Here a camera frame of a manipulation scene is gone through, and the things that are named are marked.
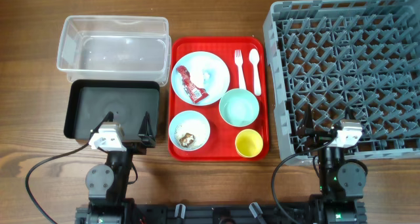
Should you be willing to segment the white napkin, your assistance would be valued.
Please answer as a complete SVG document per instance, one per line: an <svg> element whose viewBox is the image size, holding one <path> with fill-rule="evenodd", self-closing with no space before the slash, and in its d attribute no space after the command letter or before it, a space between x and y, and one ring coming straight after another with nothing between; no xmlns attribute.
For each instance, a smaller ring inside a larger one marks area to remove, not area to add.
<svg viewBox="0 0 420 224"><path fill-rule="evenodd" d="M194 83L200 88L204 88L209 78L210 74L206 70L197 69L194 73Z"/></svg>

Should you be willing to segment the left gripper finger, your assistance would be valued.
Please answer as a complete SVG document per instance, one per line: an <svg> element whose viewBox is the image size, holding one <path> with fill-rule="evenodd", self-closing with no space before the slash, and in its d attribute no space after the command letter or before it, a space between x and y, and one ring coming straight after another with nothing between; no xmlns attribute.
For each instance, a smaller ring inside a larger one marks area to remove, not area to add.
<svg viewBox="0 0 420 224"><path fill-rule="evenodd" d="M154 138L155 137L153 129L152 129L149 112L145 112L145 115L142 119L142 123L138 131L138 136L140 138L143 138L143 137Z"/></svg>
<svg viewBox="0 0 420 224"><path fill-rule="evenodd" d="M104 123L104 122L113 122L114 120L114 113L109 111L105 117L102 119L102 121L93 129L93 133L97 133L100 126Z"/></svg>

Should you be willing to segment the yellow plastic cup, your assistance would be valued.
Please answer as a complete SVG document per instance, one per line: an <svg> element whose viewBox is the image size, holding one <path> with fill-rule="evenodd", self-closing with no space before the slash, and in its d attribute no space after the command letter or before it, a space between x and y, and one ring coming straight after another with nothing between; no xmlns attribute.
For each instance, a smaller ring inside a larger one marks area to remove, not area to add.
<svg viewBox="0 0 420 224"><path fill-rule="evenodd" d="M244 158L254 158L263 149L263 138L253 129L240 131L235 139L236 152Z"/></svg>

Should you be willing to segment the brown food scrap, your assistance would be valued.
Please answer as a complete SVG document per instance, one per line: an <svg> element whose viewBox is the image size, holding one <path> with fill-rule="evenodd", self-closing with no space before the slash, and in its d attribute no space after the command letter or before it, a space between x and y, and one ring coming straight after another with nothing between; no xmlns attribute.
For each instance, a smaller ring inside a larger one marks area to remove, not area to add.
<svg viewBox="0 0 420 224"><path fill-rule="evenodd" d="M188 148L190 145L194 144L196 140L195 135L191 133L185 133L178 141L181 147Z"/></svg>

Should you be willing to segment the light blue small bowl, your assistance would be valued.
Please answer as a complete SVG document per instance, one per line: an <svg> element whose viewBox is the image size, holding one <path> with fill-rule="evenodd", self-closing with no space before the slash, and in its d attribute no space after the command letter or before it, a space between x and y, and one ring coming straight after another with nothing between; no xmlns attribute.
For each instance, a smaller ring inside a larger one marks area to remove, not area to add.
<svg viewBox="0 0 420 224"><path fill-rule="evenodd" d="M169 140L175 148L192 152L203 147L210 136L207 118L194 110L178 113L169 124Z"/></svg>

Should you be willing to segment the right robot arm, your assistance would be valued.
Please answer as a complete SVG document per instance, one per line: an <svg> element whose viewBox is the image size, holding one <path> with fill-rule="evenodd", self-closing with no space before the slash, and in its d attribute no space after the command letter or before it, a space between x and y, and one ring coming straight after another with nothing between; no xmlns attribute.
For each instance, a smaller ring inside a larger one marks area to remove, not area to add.
<svg viewBox="0 0 420 224"><path fill-rule="evenodd" d="M320 194L310 196L303 220L305 223L363 223L358 200L364 196L368 169L356 159L346 159L344 151L355 146L363 134L362 124L349 116L339 120L329 131L314 128L311 107L307 106L297 134L318 155Z"/></svg>

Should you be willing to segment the white rice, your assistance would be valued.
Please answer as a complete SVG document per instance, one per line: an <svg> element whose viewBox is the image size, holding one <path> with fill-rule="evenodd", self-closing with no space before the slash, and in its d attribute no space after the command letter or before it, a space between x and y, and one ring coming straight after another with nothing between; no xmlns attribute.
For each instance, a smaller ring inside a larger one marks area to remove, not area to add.
<svg viewBox="0 0 420 224"><path fill-rule="evenodd" d="M183 137L185 133L191 133L196 137L194 144L190 145L188 148L181 147L179 143L179 139ZM197 150L206 143L208 136L209 130L207 126L199 120L186 120L175 128L175 144L183 150Z"/></svg>

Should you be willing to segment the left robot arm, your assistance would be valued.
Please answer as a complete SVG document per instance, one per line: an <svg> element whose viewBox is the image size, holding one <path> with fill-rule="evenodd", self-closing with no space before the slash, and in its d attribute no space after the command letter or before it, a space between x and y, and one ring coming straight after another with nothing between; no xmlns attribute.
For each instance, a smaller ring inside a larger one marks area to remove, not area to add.
<svg viewBox="0 0 420 224"><path fill-rule="evenodd" d="M76 223L145 223L135 201L127 198L129 174L134 170L133 156L145 155L148 148L154 148L156 139L150 122L150 114L145 113L138 139L127 140L120 123L114 122L114 114L109 112L91 130L89 145L107 154L106 162L94 166L86 175L85 184L89 191L89 205L85 214L77 215Z"/></svg>

